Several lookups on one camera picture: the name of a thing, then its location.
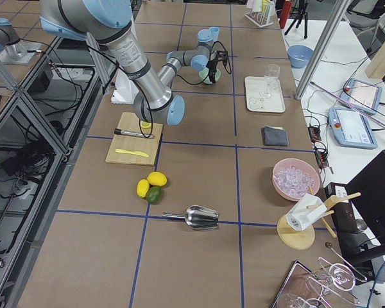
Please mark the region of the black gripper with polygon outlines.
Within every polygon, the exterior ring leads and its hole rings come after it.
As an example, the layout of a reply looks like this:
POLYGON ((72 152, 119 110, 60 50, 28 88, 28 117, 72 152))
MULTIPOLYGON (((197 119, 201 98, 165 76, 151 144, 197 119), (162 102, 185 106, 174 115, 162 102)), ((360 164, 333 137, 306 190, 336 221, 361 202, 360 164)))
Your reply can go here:
POLYGON ((216 83, 216 70, 218 64, 218 52, 213 51, 209 56, 207 68, 209 69, 209 83, 216 83))

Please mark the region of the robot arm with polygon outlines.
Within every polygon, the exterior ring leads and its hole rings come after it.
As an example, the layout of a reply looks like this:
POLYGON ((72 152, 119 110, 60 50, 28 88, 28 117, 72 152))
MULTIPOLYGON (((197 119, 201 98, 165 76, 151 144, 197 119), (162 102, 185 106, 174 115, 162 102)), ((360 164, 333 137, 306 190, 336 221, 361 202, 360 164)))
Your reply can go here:
POLYGON ((195 49, 168 53, 167 62, 156 72, 131 31, 129 1, 41 1, 40 20, 50 34, 72 40, 91 34, 106 46, 139 90, 133 103, 137 117, 167 125, 178 125, 185 113, 183 97, 174 95, 169 83, 184 66, 204 70, 215 59, 219 35, 218 27, 200 30, 195 49))
POLYGON ((0 18, 0 61, 4 64, 27 65, 37 51, 39 42, 23 41, 6 18, 0 18))

